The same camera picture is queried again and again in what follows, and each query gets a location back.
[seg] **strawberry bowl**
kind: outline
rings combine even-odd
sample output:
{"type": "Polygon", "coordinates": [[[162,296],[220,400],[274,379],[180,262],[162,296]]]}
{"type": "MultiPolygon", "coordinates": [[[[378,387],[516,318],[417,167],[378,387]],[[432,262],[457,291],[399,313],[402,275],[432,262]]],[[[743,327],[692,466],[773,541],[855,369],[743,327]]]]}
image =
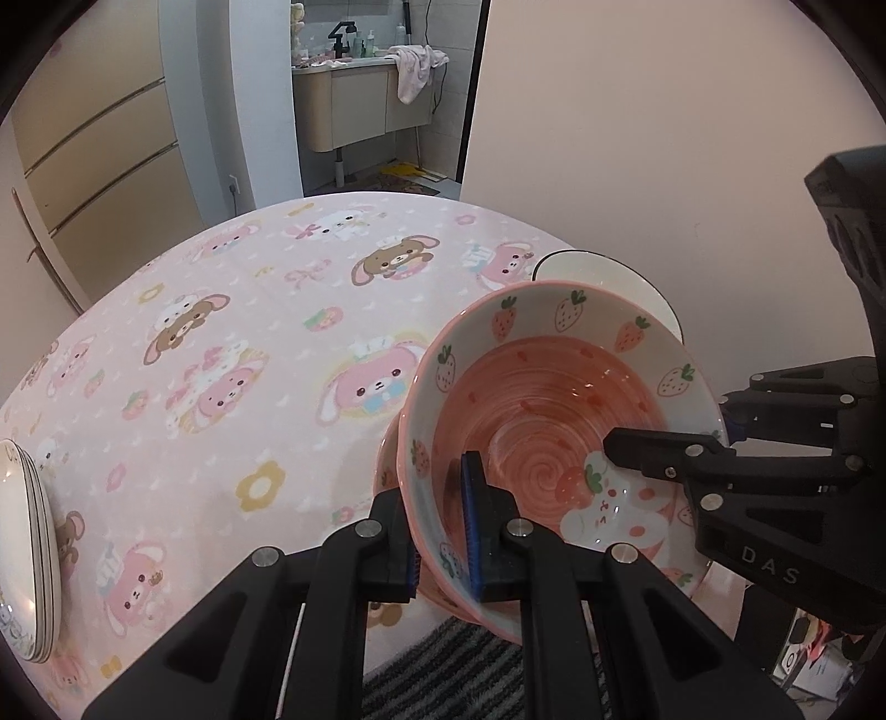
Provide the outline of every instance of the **strawberry bowl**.
{"type": "Polygon", "coordinates": [[[546,280],[475,302],[424,353],[400,416],[397,479],[424,569],[464,614],[520,639],[516,603],[471,595],[459,461],[569,543],[635,545],[691,595],[709,562],[682,488],[615,467],[613,427],[725,437],[696,363],[649,313],[599,287],[546,280]]]}

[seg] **cabinet door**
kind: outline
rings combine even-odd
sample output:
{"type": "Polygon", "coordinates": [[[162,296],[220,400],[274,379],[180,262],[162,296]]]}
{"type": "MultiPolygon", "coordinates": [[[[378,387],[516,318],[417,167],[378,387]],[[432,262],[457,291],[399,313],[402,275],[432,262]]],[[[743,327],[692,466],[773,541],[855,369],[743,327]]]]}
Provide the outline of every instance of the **cabinet door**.
{"type": "Polygon", "coordinates": [[[102,0],[43,58],[12,109],[25,170],[90,118],[163,76],[157,1],[102,0]]]}
{"type": "Polygon", "coordinates": [[[422,88],[418,97],[409,105],[403,105],[400,98],[397,97],[399,80],[397,68],[390,68],[387,73],[387,119],[385,122],[387,132],[414,128],[416,125],[427,125],[431,122],[431,103],[434,99],[433,74],[431,82],[422,88]]]}
{"type": "Polygon", "coordinates": [[[201,230],[176,147],[103,192],[52,240],[84,292],[97,301],[146,262],[201,230]]]}
{"type": "Polygon", "coordinates": [[[50,231],[142,160],[175,142],[163,85],[115,107],[61,145],[27,177],[50,231]]]}
{"type": "Polygon", "coordinates": [[[383,135],[387,73],[372,66],[331,73],[333,147],[383,135]]]}

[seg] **pink wall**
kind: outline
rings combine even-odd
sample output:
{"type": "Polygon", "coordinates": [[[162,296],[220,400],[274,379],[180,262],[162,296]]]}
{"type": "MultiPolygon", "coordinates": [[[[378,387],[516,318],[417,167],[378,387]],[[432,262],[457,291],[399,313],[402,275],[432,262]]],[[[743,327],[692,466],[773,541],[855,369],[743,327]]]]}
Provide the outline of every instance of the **pink wall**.
{"type": "Polygon", "coordinates": [[[787,0],[493,0],[462,200],[635,267],[724,392],[871,352],[803,178],[880,143],[787,0]]]}

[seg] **pink tablecloth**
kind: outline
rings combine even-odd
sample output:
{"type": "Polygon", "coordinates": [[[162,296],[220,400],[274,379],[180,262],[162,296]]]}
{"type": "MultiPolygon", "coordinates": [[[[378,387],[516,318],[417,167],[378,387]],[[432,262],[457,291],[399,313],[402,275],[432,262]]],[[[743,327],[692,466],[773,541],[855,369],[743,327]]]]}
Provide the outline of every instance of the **pink tablecloth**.
{"type": "MultiPolygon", "coordinates": [[[[252,550],[366,514],[428,342],[564,247],[448,200],[294,200],[174,247],[71,325],[0,413],[58,529],[61,637],[24,665],[63,720],[252,550]]],[[[372,612],[367,670],[445,617],[372,612]]]]}

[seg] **towel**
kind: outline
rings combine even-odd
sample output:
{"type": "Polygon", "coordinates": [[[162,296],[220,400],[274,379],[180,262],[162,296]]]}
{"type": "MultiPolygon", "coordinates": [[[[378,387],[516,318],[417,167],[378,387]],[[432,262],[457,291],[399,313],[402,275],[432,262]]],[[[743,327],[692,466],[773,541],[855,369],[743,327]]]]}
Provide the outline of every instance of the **towel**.
{"type": "Polygon", "coordinates": [[[449,57],[445,52],[434,50],[430,45],[394,45],[385,55],[397,60],[397,97],[408,105],[418,97],[422,88],[431,81],[431,68],[445,65],[449,57]]]}

